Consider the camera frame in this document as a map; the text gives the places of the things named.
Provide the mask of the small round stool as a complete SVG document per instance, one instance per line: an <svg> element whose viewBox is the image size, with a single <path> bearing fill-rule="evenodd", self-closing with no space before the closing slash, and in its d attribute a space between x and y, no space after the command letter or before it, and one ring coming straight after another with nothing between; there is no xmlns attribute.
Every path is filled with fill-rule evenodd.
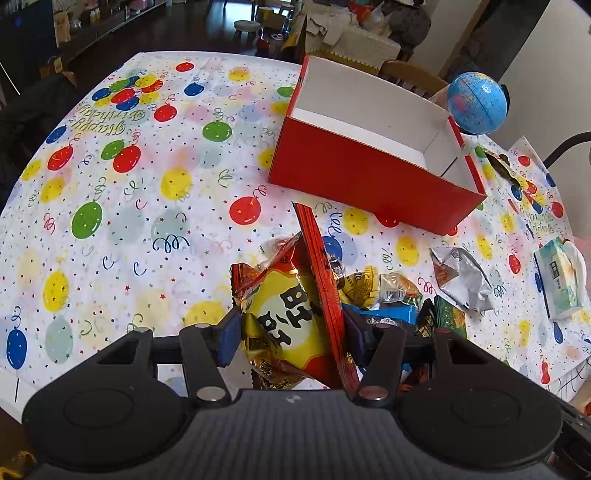
<svg viewBox="0 0 591 480"><path fill-rule="evenodd" d="M263 32L262 24L254 20L236 20L233 41L236 44L254 44Z"/></svg>

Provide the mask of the tv cabinet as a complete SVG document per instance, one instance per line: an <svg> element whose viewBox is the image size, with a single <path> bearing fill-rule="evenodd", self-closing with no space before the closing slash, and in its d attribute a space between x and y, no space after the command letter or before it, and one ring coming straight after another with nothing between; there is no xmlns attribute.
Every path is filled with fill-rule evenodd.
<svg viewBox="0 0 591 480"><path fill-rule="evenodd" d="M167 1L140 1L140 9L132 1L109 1L93 11L84 13L86 22L74 28L70 25L70 40L58 45L62 66L66 67L93 44L135 20L167 6Z"/></svg>

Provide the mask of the red long snack pack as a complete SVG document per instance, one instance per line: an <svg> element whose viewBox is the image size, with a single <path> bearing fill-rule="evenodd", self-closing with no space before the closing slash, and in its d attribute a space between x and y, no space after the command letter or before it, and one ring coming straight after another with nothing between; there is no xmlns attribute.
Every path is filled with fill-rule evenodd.
<svg viewBox="0 0 591 480"><path fill-rule="evenodd" d="M325 251L325 243L311 207L300 203L294 203L293 206L298 224L301 226L308 257L310 257L311 272L317 283L325 330L328 333L335 366L339 371L342 389L348 393L349 397L353 397L359 388L360 380L355 364L348 357L344 315L342 315L341 301L339 301L337 281L329 264L329 255Z"/></svg>

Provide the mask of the balloon pattern tablecloth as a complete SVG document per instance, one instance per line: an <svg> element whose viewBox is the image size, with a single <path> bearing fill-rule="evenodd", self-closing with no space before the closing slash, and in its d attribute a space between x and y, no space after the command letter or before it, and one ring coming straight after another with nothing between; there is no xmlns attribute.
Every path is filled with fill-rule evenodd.
<svg viewBox="0 0 591 480"><path fill-rule="evenodd" d="M126 332L171 335L231 304L229 267L263 260L263 243L314 209L349 272L397 271L438 294L430 251L470 251L494 309L469 338L564 400L590 377L590 313L550 320L534 251L572 231L558 189L526 140L507 150L513 188L468 137L486 200L445 236L270 184L298 67L211 52L140 53L62 118L1 214L1 406L28 399Z"/></svg>

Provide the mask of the yellow snack packet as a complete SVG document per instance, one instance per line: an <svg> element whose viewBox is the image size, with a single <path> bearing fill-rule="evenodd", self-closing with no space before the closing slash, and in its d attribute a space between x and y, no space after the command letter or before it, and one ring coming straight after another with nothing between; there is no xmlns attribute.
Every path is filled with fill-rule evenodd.
<svg viewBox="0 0 591 480"><path fill-rule="evenodd" d="M363 271L338 280L339 299L342 303L360 309L372 308L379 299L380 274L375 266L367 265Z"/></svg>

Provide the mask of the tissue pack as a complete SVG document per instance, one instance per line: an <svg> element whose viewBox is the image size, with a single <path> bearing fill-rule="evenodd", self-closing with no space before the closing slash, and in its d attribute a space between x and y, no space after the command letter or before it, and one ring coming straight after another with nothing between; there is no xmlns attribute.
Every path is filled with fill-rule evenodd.
<svg viewBox="0 0 591 480"><path fill-rule="evenodd" d="M587 268L570 240L555 238L534 253L550 320L568 318L585 306Z"/></svg>

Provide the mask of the black desk lamp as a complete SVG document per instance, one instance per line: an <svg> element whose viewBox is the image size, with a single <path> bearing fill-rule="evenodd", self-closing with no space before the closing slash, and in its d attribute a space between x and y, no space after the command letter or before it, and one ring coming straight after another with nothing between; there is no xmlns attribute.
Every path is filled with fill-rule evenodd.
<svg viewBox="0 0 591 480"><path fill-rule="evenodd" d="M549 169L565 152L570 150L571 148L583 144L588 143L591 141L591 132L582 132L576 135L573 135L563 141L559 146L557 146L543 161L544 166Z"/></svg>

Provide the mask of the black sesame snack packet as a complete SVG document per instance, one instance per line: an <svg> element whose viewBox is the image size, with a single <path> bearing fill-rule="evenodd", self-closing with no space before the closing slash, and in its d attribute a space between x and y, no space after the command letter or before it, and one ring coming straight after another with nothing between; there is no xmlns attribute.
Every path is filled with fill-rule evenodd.
<svg viewBox="0 0 591 480"><path fill-rule="evenodd" d="M423 303L417 316L415 334L424 338L433 336L437 328L436 307L433 301L427 298Z"/></svg>

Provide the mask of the red cardboard box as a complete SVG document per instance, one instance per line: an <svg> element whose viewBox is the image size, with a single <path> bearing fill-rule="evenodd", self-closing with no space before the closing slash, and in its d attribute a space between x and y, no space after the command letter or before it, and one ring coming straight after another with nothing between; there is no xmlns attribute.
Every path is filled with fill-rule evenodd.
<svg viewBox="0 0 591 480"><path fill-rule="evenodd" d="M438 235L486 198L446 109L317 56L301 65L269 180Z"/></svg>

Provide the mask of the egg picture snack packet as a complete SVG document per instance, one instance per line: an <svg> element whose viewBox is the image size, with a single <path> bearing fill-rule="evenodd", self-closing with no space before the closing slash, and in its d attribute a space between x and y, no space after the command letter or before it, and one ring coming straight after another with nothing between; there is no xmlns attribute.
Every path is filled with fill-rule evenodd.
<svg viewBox="0 0 591 480"><path fill-rule="evenodd" d="M399 272L381 274L379 286L381 303L419 306L422 302L418 287Z"/></svg>

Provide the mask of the blue snack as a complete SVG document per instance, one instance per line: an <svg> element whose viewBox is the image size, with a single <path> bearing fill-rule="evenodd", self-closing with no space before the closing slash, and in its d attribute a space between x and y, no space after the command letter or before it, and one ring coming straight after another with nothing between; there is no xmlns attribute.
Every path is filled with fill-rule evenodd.
<svg viewBox="0 0 591 480"><path fill-rule="evenodd" d="M377 320L390 319L393 321L406 322L410 325L415 325L418 316L418 309L414 305L390 306L377 310L363 310L359 307L348 304L342 304L342 307L347 307L349 310L352 310L353 313L359 314L365 318L373 318Z"/></svg>

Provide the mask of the wooden chair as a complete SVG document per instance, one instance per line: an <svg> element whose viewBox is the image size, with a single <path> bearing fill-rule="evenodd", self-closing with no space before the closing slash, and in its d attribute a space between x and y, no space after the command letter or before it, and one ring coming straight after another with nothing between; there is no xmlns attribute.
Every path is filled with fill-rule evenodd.
<svg viewBox="0 0 591 480"><path fill-rule="evenodd" d="M436 75L399 60L388 60L383 63L378 77L409 90L423 98L430 98L448 86L448 83Z"/></svg>

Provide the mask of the yellow red chip bag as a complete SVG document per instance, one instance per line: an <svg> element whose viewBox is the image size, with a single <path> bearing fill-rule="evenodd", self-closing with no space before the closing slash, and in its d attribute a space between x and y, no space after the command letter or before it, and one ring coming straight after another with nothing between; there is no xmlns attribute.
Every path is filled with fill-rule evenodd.
<svg viewBox="0 0 591 480"><path fill-rule="evenodd" d="M342 387L301 233L264 267L233 264L230 282L242 311L242 346L264 389L289 390L305 379Z"/></svg>

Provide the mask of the silver foil snack bag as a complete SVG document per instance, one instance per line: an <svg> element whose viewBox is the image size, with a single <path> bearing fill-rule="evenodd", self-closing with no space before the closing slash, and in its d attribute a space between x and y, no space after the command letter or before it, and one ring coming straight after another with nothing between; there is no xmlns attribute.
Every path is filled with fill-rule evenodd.
<svg viewBox="0 0 591 480"><path fill-rule="evenodd" d="M494 309L493 288L474 256L461 247L430 249L439 289L465 311Z"/></svg>

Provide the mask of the green snack packet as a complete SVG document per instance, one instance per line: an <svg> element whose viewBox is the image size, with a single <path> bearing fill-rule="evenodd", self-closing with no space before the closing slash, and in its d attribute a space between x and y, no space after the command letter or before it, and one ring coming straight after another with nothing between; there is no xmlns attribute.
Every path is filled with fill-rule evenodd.
<svg viewBox="0 0 591 480"><path fill-rule="evenodd" d="M440 295L435 297L436 320L439 328L452 330L462 338L467 337L466 314Z"/></svg>

